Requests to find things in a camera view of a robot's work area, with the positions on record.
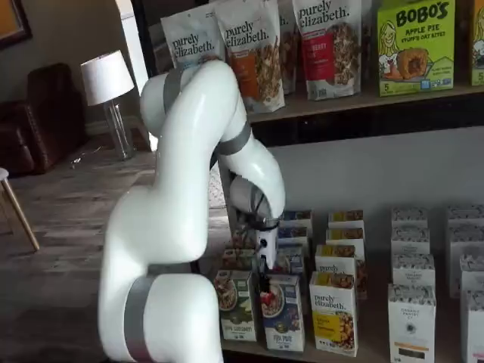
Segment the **red label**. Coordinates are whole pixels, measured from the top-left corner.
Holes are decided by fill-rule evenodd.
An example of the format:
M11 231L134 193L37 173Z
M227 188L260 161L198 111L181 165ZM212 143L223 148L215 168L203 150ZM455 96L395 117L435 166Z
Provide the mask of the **red label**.
M303 39L302 58L307 81L334 82L333 34Z

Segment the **wall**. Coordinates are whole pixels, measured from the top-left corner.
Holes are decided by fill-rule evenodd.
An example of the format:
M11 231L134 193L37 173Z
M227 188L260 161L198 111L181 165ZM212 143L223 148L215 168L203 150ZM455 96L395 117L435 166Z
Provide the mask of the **wall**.
M79 65L100 54L122 49L126 42L114 0L24 0L33 39L0 51L0 101L26 94L29 71L64 62L82 90ZM137 114L136 91L123 98L128 114ZM103 119L101 107L88 109L88 121Z
M484 127L363 138L271 149L280 163L288 209L363 209L368 247L389 250L389 208L431 208L433 251L442 250L444 207L484 203Z

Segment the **cartoon girl illustration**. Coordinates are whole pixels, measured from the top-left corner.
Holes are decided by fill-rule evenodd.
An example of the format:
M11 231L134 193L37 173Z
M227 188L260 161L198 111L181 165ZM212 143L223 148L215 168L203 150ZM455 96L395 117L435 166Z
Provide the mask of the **cartoon girl illustration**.
M473 64L477 67L484 66L484 8L480 8L474 24L474 46L472 52Z
M396 58L399 55L399 47L396 44L396 28L391 21L385 22L380 31L380 74L381 78L402 79L396 66Z

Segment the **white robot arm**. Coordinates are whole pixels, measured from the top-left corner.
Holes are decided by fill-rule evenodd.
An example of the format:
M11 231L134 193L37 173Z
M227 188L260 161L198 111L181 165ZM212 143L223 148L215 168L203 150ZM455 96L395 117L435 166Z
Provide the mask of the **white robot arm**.
M153 78L141 96L141 111L149 131L160 136L155 181L150 188L131 188L107 224L101 342L116 361L219 363L219 310L210 281L193 274L149 277L147 268L203 255L209 162L216 148L219 160L239 175L231 186L234 205L246 213L256 210L267 227L260 228L265 243L259 255L271 268L274 221L285 200L281 172L254 139L237 80L220 61Z

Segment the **yellow label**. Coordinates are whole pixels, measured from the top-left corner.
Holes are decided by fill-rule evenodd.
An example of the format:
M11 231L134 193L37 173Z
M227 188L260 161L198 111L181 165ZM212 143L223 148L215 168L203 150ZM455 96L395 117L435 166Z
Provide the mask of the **yellow label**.
M315 336L333 342L341 341L340 317L338 315L324 315L313 312L312 323L315 327Z
M331 286L331 274L319 272L316 278L316 284L319 286Z
M334 247L325 245L323 246L323 252L321 256L332 256L334 254Z

